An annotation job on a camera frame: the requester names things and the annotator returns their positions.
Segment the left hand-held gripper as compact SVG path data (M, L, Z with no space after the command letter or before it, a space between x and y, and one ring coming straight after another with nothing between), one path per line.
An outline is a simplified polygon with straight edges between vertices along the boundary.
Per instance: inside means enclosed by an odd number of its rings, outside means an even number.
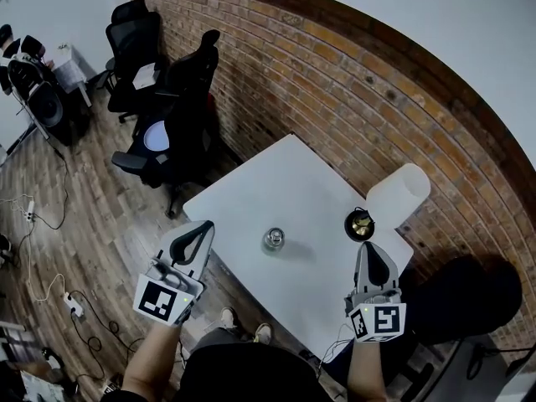
M176 327L185 322L205 290L197 281L206 266L215 236L210 220L192 221L168 231L161 239L160 260L140 274L133 309L153 321Z

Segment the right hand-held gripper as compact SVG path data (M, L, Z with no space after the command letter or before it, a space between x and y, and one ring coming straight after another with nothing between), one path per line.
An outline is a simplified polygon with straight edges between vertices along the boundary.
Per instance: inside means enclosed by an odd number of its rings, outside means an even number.
M354 282L356 291L345 298L345 313L359 343L381 343L400 337L405 331L406 304L399 289L398 267L378 245L364 242L358 249Z

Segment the small metal jar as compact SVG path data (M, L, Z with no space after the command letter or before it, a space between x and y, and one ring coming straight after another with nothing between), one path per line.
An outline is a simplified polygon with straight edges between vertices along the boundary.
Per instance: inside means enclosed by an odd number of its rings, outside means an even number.
M280 252L283 248L283 246L280 246L278 248L271 248L270 246L268 246L266 243L265 243L265 236L261 242L261 247L263 249L263 251L267 254L267 255L274 255L274 254L277 254L278 252Z

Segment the person's left forearm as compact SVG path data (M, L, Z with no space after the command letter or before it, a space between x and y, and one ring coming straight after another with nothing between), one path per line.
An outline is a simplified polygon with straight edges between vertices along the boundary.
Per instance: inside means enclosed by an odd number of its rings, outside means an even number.
M126 367L121 389L160 402L168 386L181 327L155 322Z

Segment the person's right forearm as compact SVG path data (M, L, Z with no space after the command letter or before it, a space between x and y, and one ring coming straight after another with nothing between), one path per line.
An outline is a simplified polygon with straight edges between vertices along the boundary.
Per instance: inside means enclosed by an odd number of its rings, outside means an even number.
M348 402L387 402L379 343L353 344L347 397Z

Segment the white shade brass table lamp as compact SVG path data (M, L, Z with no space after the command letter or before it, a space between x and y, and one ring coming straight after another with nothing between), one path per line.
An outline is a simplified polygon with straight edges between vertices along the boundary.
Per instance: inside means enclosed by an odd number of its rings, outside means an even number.
M413 163L407 163L375 184L366 194L363 207L356 207L344 220L347 236L354 241L370 240L377 229L399 228L430 195L430 180Z

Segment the person's grey trousers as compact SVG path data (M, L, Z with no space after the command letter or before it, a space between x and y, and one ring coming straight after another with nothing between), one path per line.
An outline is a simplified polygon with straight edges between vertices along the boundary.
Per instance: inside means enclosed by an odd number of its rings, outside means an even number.
M204 335L192 350L195 351L212 345L247 343L252 341L250 333L243 331L241 328L224 328L217 327L211 332Z

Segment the wide black office chair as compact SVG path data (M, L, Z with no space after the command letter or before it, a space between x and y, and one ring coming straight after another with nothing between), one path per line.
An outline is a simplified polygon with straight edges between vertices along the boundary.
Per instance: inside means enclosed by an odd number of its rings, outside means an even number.
M399 375L411 382L400 402L414 402L434 372L431 363L420 372L409 366L419 345L494 332L512 320L523 299L518 271L500 256L486 266L471 255L457 257L423 282L408 268L399 287L406 303L405 331L380 347L384 382L391 384Z

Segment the person's right white shoe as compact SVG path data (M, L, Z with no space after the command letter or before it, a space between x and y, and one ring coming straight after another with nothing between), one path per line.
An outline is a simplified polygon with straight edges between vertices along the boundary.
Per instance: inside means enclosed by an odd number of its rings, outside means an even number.
M267 322L263 322L256 328L253 342L269 345L271 343L272 333L272 326Z

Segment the white round plate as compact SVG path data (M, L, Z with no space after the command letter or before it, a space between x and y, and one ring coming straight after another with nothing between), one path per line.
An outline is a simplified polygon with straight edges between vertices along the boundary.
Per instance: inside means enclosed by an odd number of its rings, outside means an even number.
M157 121L147 128L143 143L151 152L162 152L169 148L169 139L164 121Z

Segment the person's black shirt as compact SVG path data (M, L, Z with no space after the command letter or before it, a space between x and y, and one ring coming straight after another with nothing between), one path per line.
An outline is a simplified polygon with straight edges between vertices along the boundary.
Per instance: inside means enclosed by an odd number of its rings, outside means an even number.
M146 402L122 389L100 402ZM172 402L333 402L311 365L262 343L212 345L191 354Z

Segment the black headrest office chair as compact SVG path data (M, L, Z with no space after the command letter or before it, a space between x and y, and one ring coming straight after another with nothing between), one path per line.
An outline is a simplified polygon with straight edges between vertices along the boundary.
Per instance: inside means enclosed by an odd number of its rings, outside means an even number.
M112 164L139 177L147 186L168 187L169 203L165 215L170 219L176 215L174 203L185 185L209 185L206 173L214 134L207 112L207 98L219 63L216 47L219 37L219 30L210 29L203 34L194 52L169 66L164 86L157 92L158 96L171 101L169 107L143 122L127 152L116 151L111 157ZM147 128L157 121L164 121L169 148L151 152L145 147L143 137Z

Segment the white flat box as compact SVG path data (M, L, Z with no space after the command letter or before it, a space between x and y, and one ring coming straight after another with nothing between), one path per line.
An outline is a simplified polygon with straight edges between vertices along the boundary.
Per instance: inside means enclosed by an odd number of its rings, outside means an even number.
M157 82L158 71L155 70L155 63L142 66L134 77L132 84L136 90L141 90Z

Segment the grey cloth covered table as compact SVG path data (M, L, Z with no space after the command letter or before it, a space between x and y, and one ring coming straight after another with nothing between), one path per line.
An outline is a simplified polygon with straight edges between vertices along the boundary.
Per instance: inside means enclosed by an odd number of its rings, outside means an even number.
M69 43L60 44L53 52L53 73L67 94L78 90L88 108L92 107L87 92L88 77L83 70L83 59Z

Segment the black mesh office chair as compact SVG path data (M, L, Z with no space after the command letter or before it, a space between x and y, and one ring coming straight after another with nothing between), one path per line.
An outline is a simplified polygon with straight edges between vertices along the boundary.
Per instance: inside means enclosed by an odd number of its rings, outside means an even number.
M106 37L113 53L99 75L96 87L105 88L110 97L108 111L117 113L120 123L129 116L147 111L150 96L157 88L158 78L166 63L160 54L161 17L150 11L145 0L131 0L117 6L106 27ZM137 71L144 65L155 63L157 82L136 90L132 84Z

